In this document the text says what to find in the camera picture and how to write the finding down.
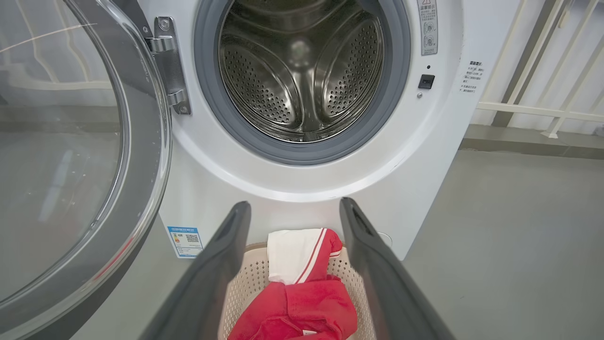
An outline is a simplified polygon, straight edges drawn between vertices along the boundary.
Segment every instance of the white fabric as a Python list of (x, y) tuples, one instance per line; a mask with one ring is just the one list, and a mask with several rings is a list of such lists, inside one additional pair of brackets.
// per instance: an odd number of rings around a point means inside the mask
[(303, 283), (315, 265), (325, 229), (280, 230), (268, 234), (268, 280)]

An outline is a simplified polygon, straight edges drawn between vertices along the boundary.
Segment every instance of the metal hinge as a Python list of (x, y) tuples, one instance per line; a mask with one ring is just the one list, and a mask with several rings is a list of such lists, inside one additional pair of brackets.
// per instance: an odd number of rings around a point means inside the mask
[(158, 16), (154, 26), (155, 37), (146, 40), (164, 82), (168, 105), (178, 114), (191, 114), (174, 20), (168, 16)]

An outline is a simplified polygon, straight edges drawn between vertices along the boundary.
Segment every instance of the screw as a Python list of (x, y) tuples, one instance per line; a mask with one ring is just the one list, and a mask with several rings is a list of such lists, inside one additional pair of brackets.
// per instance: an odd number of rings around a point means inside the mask
[(170, 28), (170, 21), (168, 19), (160, 19), (159, 20), (159, 27), (161, 28), (162, 31), (167, 31)]

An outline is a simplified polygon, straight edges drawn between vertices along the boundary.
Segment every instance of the beige plastic basket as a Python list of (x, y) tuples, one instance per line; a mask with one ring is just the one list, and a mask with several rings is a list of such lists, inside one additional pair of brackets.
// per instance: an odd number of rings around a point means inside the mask
[[(218, 329), (218, 340), (227, 339), (243, 311), (268, 286), (268, 266), (266, 243), (252, 244), (246, 248), (241, 270), (226, 288), (225, 304)], [(342, 249), (339, 257), (332, 258), (329, 261), (327, 273), (342, 279), (342, 283), (346, 286), (350, 299), (356, 308), (358, 329), (348, 339), (376, 339), (363, 279), (352, 269), (346, 248)]]

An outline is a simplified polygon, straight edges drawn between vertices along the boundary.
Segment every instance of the clothing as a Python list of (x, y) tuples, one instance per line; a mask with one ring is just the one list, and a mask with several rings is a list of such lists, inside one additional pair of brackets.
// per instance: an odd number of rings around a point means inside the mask
[(269, 280), (237, 320), (228, 340), (342, 340), (357, 315), (344, 284), (327, 274), (342, 242), (330, 229), (269, 234)]

